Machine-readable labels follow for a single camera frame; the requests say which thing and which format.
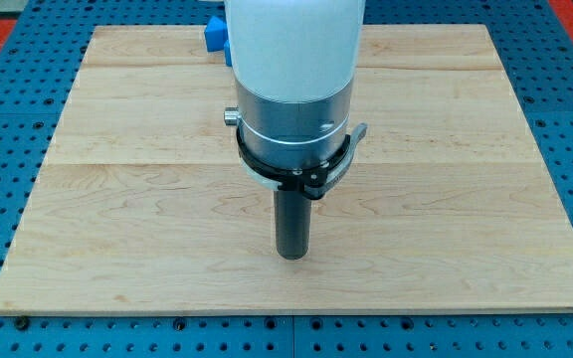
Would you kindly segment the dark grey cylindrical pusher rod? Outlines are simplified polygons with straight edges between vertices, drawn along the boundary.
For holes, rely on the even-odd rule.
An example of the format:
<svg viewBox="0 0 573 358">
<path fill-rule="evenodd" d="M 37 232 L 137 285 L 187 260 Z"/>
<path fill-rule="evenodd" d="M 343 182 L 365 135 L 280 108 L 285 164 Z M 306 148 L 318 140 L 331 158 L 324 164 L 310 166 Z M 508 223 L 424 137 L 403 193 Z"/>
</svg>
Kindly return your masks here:
<svg viewBox="0 0 573 358">
<path fill-rule="evenodd" d="M 311 201 L 294 191 L 274 193 L 276 247 L 287 260 L 303 258 L 308 251 Z"/>
</svg>

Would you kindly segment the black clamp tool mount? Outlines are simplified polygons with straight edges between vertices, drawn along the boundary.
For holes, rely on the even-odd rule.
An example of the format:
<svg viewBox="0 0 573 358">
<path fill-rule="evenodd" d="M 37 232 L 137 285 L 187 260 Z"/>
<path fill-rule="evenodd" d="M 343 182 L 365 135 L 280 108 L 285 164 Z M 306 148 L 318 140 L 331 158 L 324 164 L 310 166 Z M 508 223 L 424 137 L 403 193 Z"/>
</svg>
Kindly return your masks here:
<svg viewBox="0 0 573 358">
<path fill-rule="evenodd" d="M 258 183 L 273 191 L 297 192 L 308 200 L 319 200 L 347 173 L 367 128 L 366 123 L 359 123 L 350 135 L 344 136 L 341 146 L 329 159 L 309 169 L 272 167 L 252 155 L 243 143 L 240 129 L 236 130 L 236 140 L 241 164 Z"/>
</svg>

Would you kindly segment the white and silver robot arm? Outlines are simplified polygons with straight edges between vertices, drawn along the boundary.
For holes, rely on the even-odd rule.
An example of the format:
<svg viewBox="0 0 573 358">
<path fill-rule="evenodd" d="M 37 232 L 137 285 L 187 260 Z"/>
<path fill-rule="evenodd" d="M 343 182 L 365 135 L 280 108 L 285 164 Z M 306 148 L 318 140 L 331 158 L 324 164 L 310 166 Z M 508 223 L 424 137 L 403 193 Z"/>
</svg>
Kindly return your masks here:
<svg viewBox="0 0 573 358">
<path fill-rule="evenodd" d="M 274 193 L 276 247 L 308 250 L 311 203 L 348 171 L 367 126 L 346 130 L 364 0 L 231 0 L 225 4 L 248 173 Z"/>
</svg>

